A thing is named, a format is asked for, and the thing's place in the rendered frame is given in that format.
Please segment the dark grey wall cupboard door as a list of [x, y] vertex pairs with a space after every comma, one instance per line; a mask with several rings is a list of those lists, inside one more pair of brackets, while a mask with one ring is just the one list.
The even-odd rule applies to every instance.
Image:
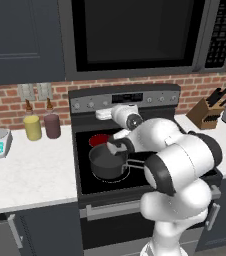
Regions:
[[0, 85], [64, 79], [57, 0], [0, 0]]

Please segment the yellow bottle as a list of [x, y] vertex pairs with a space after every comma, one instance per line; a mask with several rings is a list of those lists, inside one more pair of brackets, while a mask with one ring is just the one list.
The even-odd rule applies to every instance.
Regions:
[[27, 138], [30, 141], [37, 141], [42, 137], [40, 118], [33, 111], [33, 108], [28, 100], [25, 100], [26, 112], [23, 118], [23, 123]]

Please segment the dark grey pot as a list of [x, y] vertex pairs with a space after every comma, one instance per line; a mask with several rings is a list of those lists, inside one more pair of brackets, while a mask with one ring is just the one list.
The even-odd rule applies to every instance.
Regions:
[[143, 169], [142, 160], [131, 159], [126, 152], [113, 155], [105, 144], [92, 148], [89, 152], [91, 171], [102, 180], [113, 180], [121, 177], [130, 168]]

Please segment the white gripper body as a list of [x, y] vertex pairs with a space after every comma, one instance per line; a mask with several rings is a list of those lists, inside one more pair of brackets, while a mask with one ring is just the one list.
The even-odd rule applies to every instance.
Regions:
[[111, 111], [112, 111], [111, 108], [97, 110], [96, 118], [98, 120], [111, 120], [112, 119]]

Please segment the steel and black microwave oven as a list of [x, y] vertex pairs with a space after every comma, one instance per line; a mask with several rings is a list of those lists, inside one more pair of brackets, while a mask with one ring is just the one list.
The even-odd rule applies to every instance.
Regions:
[[65, 77], [226, 70], [226, 0], [58, 0]]

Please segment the dark red bottle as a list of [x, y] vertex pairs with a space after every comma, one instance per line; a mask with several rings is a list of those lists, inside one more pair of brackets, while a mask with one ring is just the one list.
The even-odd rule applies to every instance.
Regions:
[[47, 108], [44, 115], [46, 135], [49, 139], [57, 139], [61, 136], [59, 115], [54, 111], [50, 99], [47, 99]]

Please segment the black and steel stove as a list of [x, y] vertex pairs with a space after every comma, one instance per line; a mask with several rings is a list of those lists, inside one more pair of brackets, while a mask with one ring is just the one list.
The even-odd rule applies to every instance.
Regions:
[[[171, 101], [173, 95], [177, 96], [175, 101]], [[70, 92], [69, 105], [79, 211], [87, 205], [97, 207], [140, 200], [144, 193], [154, 190], [145, 178], [144, 168], [130, 167], [121, 177], [113, 180], [102, 180], [93, 174], [89, 152], [94, 147], [89, 145], [89, 139], [96, 134], [107, 134], [109, 141], [114, 134], [122, 130], [112, 120], [98, 120], [96, 111], [112, 108], [118, 104], [131, 104], [138, 107], [138, 113], [144, 121], [151, 118], [164, 118], [177, 124], [174, 115], [179, 95], [180, 87], [177, 84], [100, 87]], [[164, 96], [164, 102], [159, 101], [161, 96]], [[152, 103], [147, 102], [148, 97], [152, 97]], [[94, 102], [94, 108], [87, 107], [89, 102]], [[78, 110], [72, 108], [75, 103], [80, 104]], [[178, 124], [177, 126], [181, 133], [190, 133], [185, 132]], [[149, 152], [127, 154], [129, 158], [142, 160], [144, 163], [151, 156]], [[217, 186], [219, 177], [216, 168], [201, 176], [201, 179], [209, 187]], [[193, 256], [195, 252], [200, 236], [204, 231], [207, 217], [203, 222], [186, 229], [180, 237], [180, 246], [188, 256]]]

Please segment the glowing red stove burner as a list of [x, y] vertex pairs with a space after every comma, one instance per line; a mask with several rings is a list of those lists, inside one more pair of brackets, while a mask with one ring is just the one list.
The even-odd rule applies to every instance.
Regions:
[[89, 145], [95, 147], [100, 144], [104, 144], [108, 141], [109, 135], [107, 134], [96, 134], [89, 139]]

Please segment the wooden knife block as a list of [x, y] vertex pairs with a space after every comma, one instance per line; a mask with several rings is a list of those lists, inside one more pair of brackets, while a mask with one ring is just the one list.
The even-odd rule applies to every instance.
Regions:
[[215, 129], [218, 118], [225, 107], [217, 102], [209, 106], [205, 98], [202, 98], [187, 114], [186, 117], [200, 130]]

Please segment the black oven door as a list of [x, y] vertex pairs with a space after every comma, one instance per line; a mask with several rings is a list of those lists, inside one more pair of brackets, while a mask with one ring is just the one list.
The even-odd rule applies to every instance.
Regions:
[[140, 212], [88, 220], [86, 207], [80, 210], [84, 256], [139, 256], [152, 237], [154, 222]]

